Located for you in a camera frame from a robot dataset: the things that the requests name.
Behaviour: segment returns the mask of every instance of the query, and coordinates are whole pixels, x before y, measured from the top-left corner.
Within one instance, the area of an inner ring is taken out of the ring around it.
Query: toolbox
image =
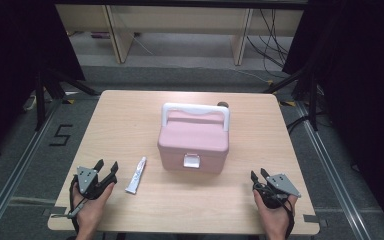
[[[229,122],[224,106],[165,103],[158,139],[163,167],[220,173],[229,152]]]

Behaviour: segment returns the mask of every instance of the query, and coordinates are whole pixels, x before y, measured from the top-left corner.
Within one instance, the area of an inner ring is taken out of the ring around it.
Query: glue tube
[[[146,157],[142,157],[142,160],[140,160],[138,166],[136,167],[135,174],[133,174],[129,186],[125,189],[126,192],[136,194],[136,190],[139,186],[140,177],[142,176],[143,169],[145,168],[145,163]]]

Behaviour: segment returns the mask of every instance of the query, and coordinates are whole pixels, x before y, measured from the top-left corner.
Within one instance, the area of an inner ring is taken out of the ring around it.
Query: table
[[[167,171],[157,141],[165,102],[229,104],[230,152],[221,174]],[[124,191],[142,156],[147,165],[136,195]],[[95,109],[56,201],[69,207],[68,189],[77,166],[105,165],[100,180],[117,161],[118,183],[108,200],[100,231],[262,234],[251,192],[250,171],[264,167],[285,173],[302,194],[292,234],[318,233],[315,215],[277,100],[268,94],[105,91]],[[50,218],[53,230],[73,229],[70,220]]]

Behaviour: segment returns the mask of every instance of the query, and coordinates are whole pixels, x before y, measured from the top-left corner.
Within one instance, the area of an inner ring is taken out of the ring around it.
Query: gray carpet
[[[209,69],[163,69],[163,68],[114,68],[83,67],[86,85],[95,90],[135,89],[171,91],[216,91],[216,92],[261,92],[267,83],[254,76],[232,70]],[[264,80],[279,81],[264,71],[247,71]],[[63,84],[66,91],[78,91]],[[281,101],[291,100],[293,84],[278,91]],[[79,93],[70,97],[73,104],[62,104],[56,111],[40,146],[15,191],[10,206],[0,221],[0,239],[66,239],[73,232],[56,232],[47,228],[48,217],[44,212],[53,206],[71,166],[77,148],[98,98]],[[295,107],[280,107],[285,124],[299,118]],[[35,111],[20,115],[12,131],[8,133],[0,148],[0,190],[27,146],[35,128]],[[360,210],[373,239],[384,239],[384,215],[373,198],[360,174],[351,169],[346,148],[329,126],[325,116],[318,117],[319,134],[335,163],[352,199]],[[70,135],[65,146],[51,146],[62,143],[54,135],[61,124],[72,127],[61,129]],[[317,216],[321,220],[321,231],[314,239],[355,239],[331,184],[323,170],[318,155],[305,131],[303,124],[291,134],[291,140],[303,172]],[[106,235],[115,239],[115,234]],[[293,236],[290,239],[310,239],[309,236]]]

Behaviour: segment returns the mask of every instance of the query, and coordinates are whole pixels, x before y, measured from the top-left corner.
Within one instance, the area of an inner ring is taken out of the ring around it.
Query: person's left hand
[[[104,214],[105,204],[110,197],[115,183],[111,183],[105,188],[104,192],[98,199],[88,200],[83,208],[77,213],[77,223],[79,224],[79,233],[77,235],[80,239],[92,239],[99,223]],[[73,187],[73,205],[77,206],[82,201],[83,196],[79,192],[78,183],[76,182]]]

